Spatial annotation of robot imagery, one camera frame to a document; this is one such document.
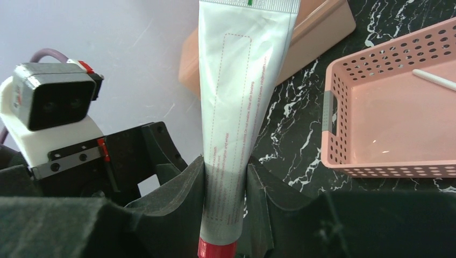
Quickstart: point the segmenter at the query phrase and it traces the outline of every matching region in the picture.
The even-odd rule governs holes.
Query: pink plastic basket
[[[329,65],[325,166],[354,177],[456,177],[456,91],[413,69],[456,82],[456,18]]]

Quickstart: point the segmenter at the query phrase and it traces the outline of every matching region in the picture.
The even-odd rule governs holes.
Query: black marble surface
[[[356,30],[278,86],[253,155],[273,174],[315,198],[335,190],[432,190],[456,193],[455,179],[356,178],[320,161],[325,71],[335,59],[456,15],[456,1],[351,0]]]

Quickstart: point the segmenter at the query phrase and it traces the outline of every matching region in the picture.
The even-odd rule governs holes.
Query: white wall
[[[44,47],[83,60],[105,76],[89,111],[104,134],[164,121],[190,163],[202,153],[200,102],[177,75],[197,17],[197,0],[0,1],[0,78]]]

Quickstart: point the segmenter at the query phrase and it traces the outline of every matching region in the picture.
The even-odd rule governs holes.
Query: toothpaste tube
[[[198,255],[234,257],[247,162],[286,56],[300,0],[199,0],[206,195]]]

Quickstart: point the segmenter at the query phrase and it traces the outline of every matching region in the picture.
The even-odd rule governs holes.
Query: basket handle
[[[334,107],[334,94],[331,90],[327,90],[324,93],[323,99],[323,121],[322,131],[332,131],[332,111]]]

